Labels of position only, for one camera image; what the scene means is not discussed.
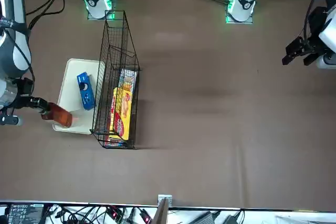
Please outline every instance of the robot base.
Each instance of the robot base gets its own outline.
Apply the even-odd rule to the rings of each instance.
[[[109,11],[106,14],[106,17],[102,17],[102,18],[94,18],[89,12],[88,12],[88,20],[114,20],[114,11],[116,9],[116,5],[117,5],[117,0],[110,0],[111,1],[111,11]]]
[[[246,21],[244,22],[238,22],[235,21],[230,14],[228,14],[227,10],[226,10],[226,15],[225,15],[225,23],[227,24],[245,24],[245,25],[252,25],[253,24],[253,18],[252,16],[250,16]]]
[[[225,11],[226,11],[226,15],[225,15],[225,23],[227,24],[245,24],[245,25],[252,25],[253,24],[253,18],[252,18],[252,13],[253,13],[253,9],[252,9],[252,13],[251,16],[243,21],[243,22],[239,22],[236,21],[232,15],[230,14],[232,12],[232,8],[235,5],[236,0],[229,0],[228,5],[225,7]]]

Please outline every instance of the brown object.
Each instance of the brown object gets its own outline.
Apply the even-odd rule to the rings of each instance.
[[[43,120],[52,120],[66,128],[71,127],[72,115],[70,112],[61,108],[57,104],[54,104],[53,102],[49,102],[48,107],[49,111],[46,111],[44,114],[41,115],[41,118]]]
[[[0,199],[157,205],[171,194],[175,206],[335,211],[336,71],[281,65],[310,0],[257,2],[253,25],[227,25],[208,0],[117,0],[143,70],[144,149],[105,150],[17,110],[24,125],[0,127]],[[103,27],[81,0],[42,17],[29,40],[34,95],[55,101],[70,58],[98,60]]]

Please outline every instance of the white tray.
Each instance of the white tray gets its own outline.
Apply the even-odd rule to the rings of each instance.
[[[52,126],[55,131],[91,134],[90,129],[92,128],[94,109],[89,111],[84,109],[79,92],[77,75],[83,72],[88,73],[93,95],[95,95],[98,68],[99,61],[97,60],[68,60],[57,104],[72,114],[72,126],[70,128],[64,128],[60,125],[53,124]]]

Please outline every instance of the green light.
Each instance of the green light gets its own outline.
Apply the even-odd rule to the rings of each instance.
[[[112,9],[112,1],[111,0],[104,0],[105,5],[106,5],[106,10],[111,10]]]
[[[84,0],[85,5],[86,5],[86,10],[89,10],[89,6],[88,6],[88,2],[86,2],[86,0]]]

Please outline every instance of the blue box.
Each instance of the blue box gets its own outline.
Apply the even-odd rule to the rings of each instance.
[[[88,74],[86,72],[81,73],[77,76],[77,81],[84,109],[92,110],[95,107],[95,97]]]

